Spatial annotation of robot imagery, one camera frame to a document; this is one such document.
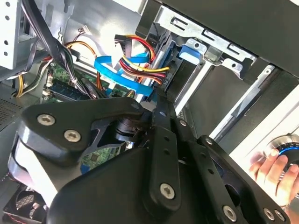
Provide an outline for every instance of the fan grille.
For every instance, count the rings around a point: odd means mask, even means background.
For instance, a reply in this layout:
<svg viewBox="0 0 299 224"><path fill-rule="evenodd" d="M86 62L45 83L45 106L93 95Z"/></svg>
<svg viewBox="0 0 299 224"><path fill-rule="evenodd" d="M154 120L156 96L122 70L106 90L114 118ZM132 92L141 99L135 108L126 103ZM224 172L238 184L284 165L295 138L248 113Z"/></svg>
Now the fan grille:
<svg viewBox="0 0 299 224"><path fill-rule="evenodd" d="M25 191L33 191L33 190L31 188L26 188ZM27 196L25 198L22 198L21 200L17 201L15 206L18 210L20 207L22 207L22 206L24 206L24 205L26 205L26 204L28 204L32 201L33 201L33 195L29 195L29 196ZM32 209L30 211L30 214L29 214L30 218L32 218L32 215L33 215L34 211L35 211L34 209Z"/></svg>

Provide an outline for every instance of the screw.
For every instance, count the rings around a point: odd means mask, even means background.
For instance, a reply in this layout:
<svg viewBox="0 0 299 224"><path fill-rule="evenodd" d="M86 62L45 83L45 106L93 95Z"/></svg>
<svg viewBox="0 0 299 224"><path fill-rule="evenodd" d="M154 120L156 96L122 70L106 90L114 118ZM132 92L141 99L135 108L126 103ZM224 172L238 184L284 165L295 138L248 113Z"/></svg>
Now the screw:
<svg viewBox="0 0 299 224"><path fill-rule="evenodd" d="M37 117L38 123L45 126L51 126L55 124L55 118L49 114L41 114Z"/></svg>
<svg viewBox="0 0 299 224"><path fill-rule="evenodd" d="M66 140L68 140L70 142L78 142L81 139L80 133L75 130L67 130L64 133L64 137Z"/></svg>
<svg viewBox="0 0 299 224"><path fill-rule="evenodd" d="M137 104L131 104L132 107L134 107L135 109L139 109L139 106Z"/></svg>
<svg viewBox="0 0 299 224"><path fill-rule="evenodd" d="M166 197L169 200L173 199L175 196L174 189L167 183L161 184L160 192L164 197Z"/></svg>
<svg viewBox="0 0 299 224"><path fill-rule="evenodd" d="M276 215L278 216L278 218L280 218L283 222L285 221L285 217L278 211L278 210L274 210Z"/></svg>
<svg viewBox="0 0 299 224"><path fill-rule="evenodd" d="M213 144L212 140L210 140L210 139L208 139L208 138L206 138L206 142L207 142L209 145L212 145L212 144Z"/></svg>
<svg viewBox="0 0 299 224"><path fill-rule="evenodd" d="M269 209L264 208L263 211L264 211L265 215L268 217L268 219L270 219L272 221L275 220L274 215L272 214L272 212L270 212Z"/></svg>
<svg viewBox="0 0 299 224"><path fill-rule="evenodd" d="M181 123L182 126L185 126L185 127L187 126L187 123L184 120L180 120L179 122Z"/></svg>
<svg viewBox="0 0 299 224"><path fill-rule="evenodd" d="M235 214L234 210L225 205L223 206L223 212L224 212L224 215L232 222L236 222L237 221L237 215Z"/></svg>
<svg viewBox="0 0 299 224"><path fill-rule="evenodd" d="M270 74L271 73L271 69L266 69L265 73L266 74Z"/></svg>
<svg viewBox="0 0 299 224"><path fill-rule="evenodd" d="M163 117L166 117L166 114L162 111L160 111L160 114L163 116Z"/></svg>

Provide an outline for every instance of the finger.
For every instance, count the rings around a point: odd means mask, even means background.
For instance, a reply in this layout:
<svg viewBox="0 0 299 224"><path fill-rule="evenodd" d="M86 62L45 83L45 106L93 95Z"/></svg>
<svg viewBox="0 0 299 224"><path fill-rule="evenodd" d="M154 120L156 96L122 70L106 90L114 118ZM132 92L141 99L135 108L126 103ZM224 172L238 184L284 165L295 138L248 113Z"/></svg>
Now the finger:
<svg viewBox="0 0 299 224"><path fill-rule="evenodd" d="M273 163L276 161L278 157L279 151L277 149L272 149L269 157L266 159L266 161L263 163L263 165L260 167L257 177L256 177L256 182L260 187L263 187L265 183L265 178L267 174L269 173Z"/></svg>
<svg viewBox="0 0 299 224"><path fill-rule="evenodd" d="M290 200L293 200L298 193L299 193L299 177L297 176L291 191Z"/></svg>
<svg viewBox="0 0 299 224"><path fill-rule="evenodd" d="M257 172L259 171L260 167L263 165L263 161L257 161L251 165L249 168L249 176L256 181Z"/></svg>
<svg viewBox="0 0 299 224"><path fill-rule="evenodd" d="M286 164L288 163L288 157L286 157L286 155L282 155L280 157L278 157L278 159L273 163L270 171L268 172L266 179L265 179L265 184L264 184L264 188L267 189L267 193L270 196L275 196L276 195L276 191L277 191L277 186L278 186L278 182L279 182L279 178L280 175L282 173L282 171L284 170ZM285 174L285 181L281 181L280 184L282 184L282 186L285 186L288 184L288 181L290 180L289 176L294 176L293 172L286 172ZM294 180L292 182L292 184L290 185L290 192L291 192L291 188L294 184L294 181L296 179L297 174L294 177Z"/></svg>
<svg viewBox="0 0 299 224"><path fill-rule="evenodd" d="M292 188L294 186L298 173L298 165L291 166L285 173L285 176L282 178L281 182L277 187L277 198L282 201L284 200L285 204L291 202Z"/></svg>

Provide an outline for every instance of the hex bolt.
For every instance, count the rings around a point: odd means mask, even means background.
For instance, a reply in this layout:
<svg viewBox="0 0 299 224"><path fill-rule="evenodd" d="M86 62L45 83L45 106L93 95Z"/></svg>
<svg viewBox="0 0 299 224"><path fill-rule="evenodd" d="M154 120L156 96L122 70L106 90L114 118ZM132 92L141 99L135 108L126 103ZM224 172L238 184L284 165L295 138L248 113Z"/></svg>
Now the hex bolt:
<svg viewBox="0 0 299 224"><path fill-rule="evenodd" d="M206 138L206 142L207 142L209 145L212 145L212 144L213 144L212 140L210 140L210 139L208 139L208 138Z"/></svg>
<svg viewBox="0 0 299 224"><path fill-rule="evenodd" d="M237 215L235 214L234 210L225 205L223 206L223 212L224 212L224 215L232 222L236 222L237 221Z"/></svg>
<svg viewBox="0 0 299 224"><path fill-rule="evenodd" d="M135 109L139 109L139 106L137 104L132 103L131 106Z"/></svg>
<svg viewBox="0 0 299 224"><path fill-rule="evenodd" d="M37 122L44 126L55 124L55 118L49 114L41 114L37 117Z"/></svg>
<svg viewBox="0 0 299 224"><path fill-rule="evenodd" d="M166 197L169 200L173 199L175 196L174 189L167 183L162 183L160 185L160 192L164 197Z"/></svg>
<svg viewBox="0 0 299 224"><path fill-rule="evenodd" d="M69 142L78 142L81 140L81 135L79 132L75 131L75 130L67 130L64 133L64 137L66 140L68 140Z"/></svg>
<svg viewBox="0 0 299 224"><path fill-rule="evenodd" d="M185 127L187 126L187 123L184 120L180 120L179 122L181 123L182 126L185 126Z"/></svg>

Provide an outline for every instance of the green circuit board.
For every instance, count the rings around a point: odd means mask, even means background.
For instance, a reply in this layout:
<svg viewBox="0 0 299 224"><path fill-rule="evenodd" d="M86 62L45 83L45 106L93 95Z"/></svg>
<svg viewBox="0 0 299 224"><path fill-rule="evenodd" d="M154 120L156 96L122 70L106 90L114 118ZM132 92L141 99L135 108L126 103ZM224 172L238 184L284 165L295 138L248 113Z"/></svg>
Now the green circuit board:
<svg viewBox="0 0 299 224"><path fill-rule="evenodd" d="M118 153L120 148L103 148L83 157L81 163L90 169L96 168L104 162L112 159Z"/></svg>
<svg viewBox="0 0 299 224"><path fill-rule="evenodd" d="M53 79L57 79L59 81L62 81L72 87L74 87L74 83L71 81L70 75L67 71L65 71L63 68L61 68L59 65L55 65L52 67L53 69ZM96 83L96 78L91 77L90 75L84 74L82 72L75 71L77 75L80 75L86 79L88 79L92 83ZM109 83L105 81L101 81L101 84L105 90L108 89ZM111 92L110 96L113 97L124 97L127 94L128 90L122 86L116 85L113 91Z"/></svg>

